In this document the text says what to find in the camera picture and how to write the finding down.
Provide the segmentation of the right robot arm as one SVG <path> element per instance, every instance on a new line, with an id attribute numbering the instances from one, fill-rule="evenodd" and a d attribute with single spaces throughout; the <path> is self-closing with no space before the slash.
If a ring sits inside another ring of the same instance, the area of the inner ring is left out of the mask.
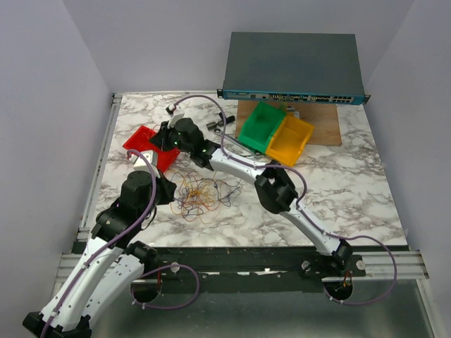
<path id="1" fill-rule="evenodd" d="M 276 161 L 251 161 L 228 152 L 223 143 L 204 137 L 190 118 L 177 122 L 164 121 L 149 140 L 162 151 L 177 149 L 190 155 L 200 168 L 222 172 L 254 185 L 261 206 L 269 213 L 281 215 L 295 225 L 314 244 L 324 258 L 326 271 L 334 276 L 350 267 L 352 247 L 347 241 L 319 227 L 314 217 L 301 204 L 302 197 L 287 174 L 289 167 Z"/>

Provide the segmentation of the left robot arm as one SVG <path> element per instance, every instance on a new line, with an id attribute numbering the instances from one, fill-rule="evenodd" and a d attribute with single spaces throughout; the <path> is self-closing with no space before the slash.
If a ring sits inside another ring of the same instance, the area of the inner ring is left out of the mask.
<path id="1" fill-rule="evenodd" d="M 151 277 L 154 252 L 132 239 L 157 206 L 174 200 L 176 185 L 159 171 L 134 171 L 119 197 L 96 217 L 85 249 L 52 300 L 30 312 L 23 327 L 35 337 L 91 337 L 97 316 L 136 277 Z"/>

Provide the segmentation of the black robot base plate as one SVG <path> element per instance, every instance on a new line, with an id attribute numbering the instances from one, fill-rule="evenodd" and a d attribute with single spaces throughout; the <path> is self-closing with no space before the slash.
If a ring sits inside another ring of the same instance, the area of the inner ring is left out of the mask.
<path id="1" fill-rule="evenodd" d="M 164 294 L 188 294 L 192 290 L 211 294 L 319 293 L 329 286 L 346 292 L 341 282 L 347 277 L 369 277 L 371 258 L 378 263 L 388 259 L 391 268 L 397 254 L 407 253 L 403 247 L 384 250 L 357 246 L 345 270 L 332 270 L 326 256 L 306 246 L 149 248 L 154 259 L 130 285 L 143 279 L 138 292 L 151 289 Z"/>

